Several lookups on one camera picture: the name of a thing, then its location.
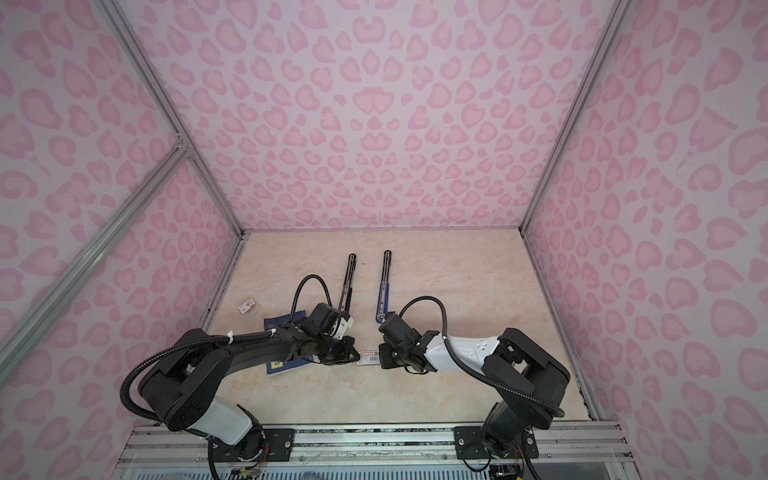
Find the blue stapler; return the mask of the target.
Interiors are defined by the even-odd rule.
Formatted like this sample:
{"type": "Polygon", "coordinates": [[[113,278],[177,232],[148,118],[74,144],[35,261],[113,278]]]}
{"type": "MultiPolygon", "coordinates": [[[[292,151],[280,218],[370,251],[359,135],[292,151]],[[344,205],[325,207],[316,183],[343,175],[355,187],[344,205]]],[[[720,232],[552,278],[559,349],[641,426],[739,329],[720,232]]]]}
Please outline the blue stapler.
{"type": "Polygon", "coordinates": [[[378,324],[382,324],[384,322],[386,314],[388,313],[389,288],[390,288],[389,278],[390,278],[391,263],[392,263],[392,251],[385,250],[383,253],[381,279],[380,279],[380,286],[379,286],[377,305],[376,305],[376,315],[375,315],[375,320],[378,324]]]}

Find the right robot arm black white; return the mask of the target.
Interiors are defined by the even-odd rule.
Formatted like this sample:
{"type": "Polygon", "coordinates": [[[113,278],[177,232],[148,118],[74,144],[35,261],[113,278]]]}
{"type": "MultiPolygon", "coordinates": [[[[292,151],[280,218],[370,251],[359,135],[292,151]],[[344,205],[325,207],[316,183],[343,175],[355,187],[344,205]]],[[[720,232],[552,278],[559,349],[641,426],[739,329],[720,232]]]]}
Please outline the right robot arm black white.
{"type": "Polygon", "coordinates": [[[436,330],[421,334],[390,312],[379,332],[383,369],[403,368],[419,375],[461,371],[497,391],[501,400],[480,428],[481,445],[493,456],[517,455],[528,444],[527,430],[546,430],[564,416],[561,402],[569,371],[517,328],[487,338],[450,337],[436,330]]]}

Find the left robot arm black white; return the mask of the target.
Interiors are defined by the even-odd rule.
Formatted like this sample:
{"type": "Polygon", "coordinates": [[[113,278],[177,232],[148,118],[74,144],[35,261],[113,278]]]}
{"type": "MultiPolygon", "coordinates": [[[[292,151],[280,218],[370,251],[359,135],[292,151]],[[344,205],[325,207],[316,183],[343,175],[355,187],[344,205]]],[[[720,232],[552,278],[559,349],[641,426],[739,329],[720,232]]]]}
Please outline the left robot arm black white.
{"type": "Polygon", "coordinates": [[[262,427],[245,408],[217,396],[223,380],[241,370],[315,357],[327,366],[360,360],[355,339],[336,339],[287,324],[234,336],[193,329],[166,350],[142,361],[121,387],[124,406],[172,432],[193,431],[228,446],[256,451],[262,427]]]}

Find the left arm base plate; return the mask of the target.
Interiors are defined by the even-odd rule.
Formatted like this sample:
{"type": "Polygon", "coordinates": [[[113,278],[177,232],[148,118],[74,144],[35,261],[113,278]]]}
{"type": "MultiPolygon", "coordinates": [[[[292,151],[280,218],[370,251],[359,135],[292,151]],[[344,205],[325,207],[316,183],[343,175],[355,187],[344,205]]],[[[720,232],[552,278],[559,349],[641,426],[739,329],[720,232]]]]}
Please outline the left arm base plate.
{"type": "Polygon", "coordinates": [[[209,443],[208,458],[213,462],[287,462],[290,460],[296,430],[267,428],[249,432],[236,445],[213,438],[209,443]]]}

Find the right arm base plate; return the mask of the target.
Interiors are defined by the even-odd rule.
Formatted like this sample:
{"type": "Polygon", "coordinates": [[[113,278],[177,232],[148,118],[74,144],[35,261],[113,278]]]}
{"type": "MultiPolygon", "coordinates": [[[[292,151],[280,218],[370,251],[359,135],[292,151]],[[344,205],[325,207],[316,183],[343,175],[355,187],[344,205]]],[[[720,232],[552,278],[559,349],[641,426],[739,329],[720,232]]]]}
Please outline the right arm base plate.
{"type": "Polygon", "coordinates": [[[460,460],[539,458],[536,439],[529,429],[512,436],[496,434],[482,426],[457,426],[452,432],[456,457],[460,460]]]}

